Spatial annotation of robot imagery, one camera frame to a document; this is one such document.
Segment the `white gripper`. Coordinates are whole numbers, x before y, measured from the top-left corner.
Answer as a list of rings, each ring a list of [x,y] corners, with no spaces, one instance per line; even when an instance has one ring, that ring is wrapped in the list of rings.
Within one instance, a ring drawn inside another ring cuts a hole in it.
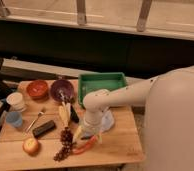
[[[84,116],[81,122],[81,126],[82,126],[82,131],[84,133],[88,133],[91,135],[96,134],[97,142],[99,144],[103,143],[102,132],[99,132],[101,128],[101,120],[99,118],[94,118],[94,117],[88,118],[87,116]],[[78,138],[79,138],[79,130],[77,128],[73,135],[72,142],[73,143],[76,142]]]

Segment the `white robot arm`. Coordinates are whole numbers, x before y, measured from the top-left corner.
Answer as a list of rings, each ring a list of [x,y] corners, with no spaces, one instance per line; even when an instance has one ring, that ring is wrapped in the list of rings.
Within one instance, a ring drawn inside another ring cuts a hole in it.
[[[144,171],[194,171],[194,66],[114,91],[91,92],[83,105],[79,129],[89,135],[100,131],[110,107],[143,106]]]

